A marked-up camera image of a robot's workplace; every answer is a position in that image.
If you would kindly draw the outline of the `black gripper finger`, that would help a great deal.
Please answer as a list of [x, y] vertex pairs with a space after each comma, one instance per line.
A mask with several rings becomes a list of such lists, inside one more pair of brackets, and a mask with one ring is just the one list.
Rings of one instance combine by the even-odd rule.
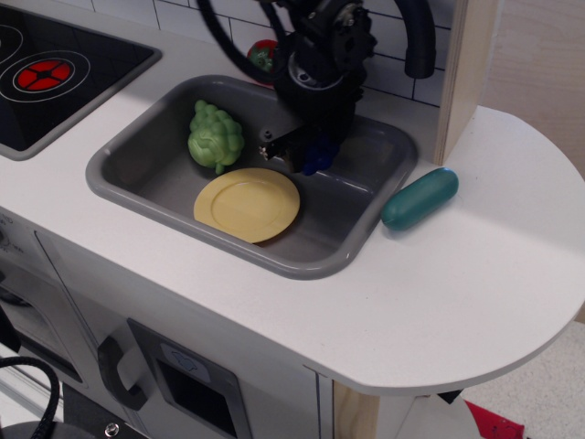
[[284, 161], [291, 173], [312, 174], [312, 165], [307, 161], [310, 142], [306, 139], [292, 139], [286, 143]]

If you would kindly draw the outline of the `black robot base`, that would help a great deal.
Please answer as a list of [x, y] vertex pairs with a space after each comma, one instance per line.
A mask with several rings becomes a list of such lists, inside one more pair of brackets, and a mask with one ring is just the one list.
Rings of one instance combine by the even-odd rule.
[[50, 372], [41, 380], [26, 375], [1, 379], [1, 413], [28, 411], [31, 420], [1, 421], [3, 438], [144, 438], [124, 419], [60, 383]]

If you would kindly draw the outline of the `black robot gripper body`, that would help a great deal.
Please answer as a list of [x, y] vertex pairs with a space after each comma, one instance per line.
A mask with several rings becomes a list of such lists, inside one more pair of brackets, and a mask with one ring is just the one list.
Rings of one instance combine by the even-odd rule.
[[354, 120], [356, 103], [363, 97], [364, 70], [351, 70], [324, 89], [306, 88], [284, 70], [259, 70], [258, 82], [271, 85], [277, 94], [276, 110], [259, 132], [259, 152], [266, 160], [284, 160], [286, 143], [292, 139], [311, 143], [326, 135], [341, 146]]

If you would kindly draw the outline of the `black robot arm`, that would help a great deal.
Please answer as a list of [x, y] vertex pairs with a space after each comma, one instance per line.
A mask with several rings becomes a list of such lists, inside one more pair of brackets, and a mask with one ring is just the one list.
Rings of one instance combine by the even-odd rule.
[[235, 47], [209, 1], [197, 7], [232, 63], [277, 93], [277, 115], [259, 134], [261, 155], [279, 157], [291, 172], [306, 176], [329, 168], [354, 121], [367, 76], [364, 62], [376, 44], [362, 4], [262, 1], [277, 40], [270, 70]]

